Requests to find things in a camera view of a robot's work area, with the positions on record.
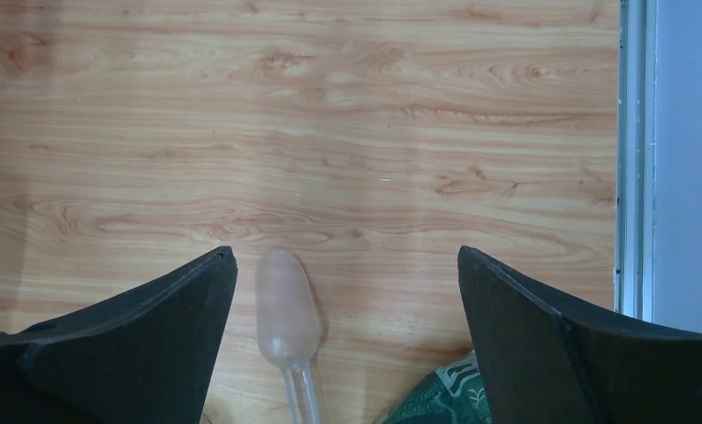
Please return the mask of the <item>aluminium frame rail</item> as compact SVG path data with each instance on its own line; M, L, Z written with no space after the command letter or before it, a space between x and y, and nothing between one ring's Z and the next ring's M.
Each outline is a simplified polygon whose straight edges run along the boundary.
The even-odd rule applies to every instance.
M619 5L615 311L652 322L657 3Z

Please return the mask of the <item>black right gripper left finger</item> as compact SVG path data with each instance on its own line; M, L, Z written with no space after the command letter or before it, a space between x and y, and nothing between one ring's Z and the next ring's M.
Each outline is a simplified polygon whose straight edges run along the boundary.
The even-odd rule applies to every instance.
M0 423L197 423L238 267L214 250L114 297L0 332Z

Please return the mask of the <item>green cat litter bag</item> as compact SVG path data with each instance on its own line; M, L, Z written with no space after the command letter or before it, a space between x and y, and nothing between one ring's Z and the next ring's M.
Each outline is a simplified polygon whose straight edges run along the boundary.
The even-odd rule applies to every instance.
M491 423L482 374L473 351L436 368L378 423Z

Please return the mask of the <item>clear plastic litter scoop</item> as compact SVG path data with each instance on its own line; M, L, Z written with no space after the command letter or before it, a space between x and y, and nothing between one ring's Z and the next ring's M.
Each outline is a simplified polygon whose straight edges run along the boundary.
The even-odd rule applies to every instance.
M307 274L294 254L271 249L260 257L254 290L260 354L281 371L291 421L318 423L310 361L320 346L321 325Z

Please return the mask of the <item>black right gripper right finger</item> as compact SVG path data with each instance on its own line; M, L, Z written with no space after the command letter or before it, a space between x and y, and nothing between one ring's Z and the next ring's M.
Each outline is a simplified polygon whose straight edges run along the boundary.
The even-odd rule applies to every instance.
M458 281L496 423L702 423L702 334L644 322L463 246Z

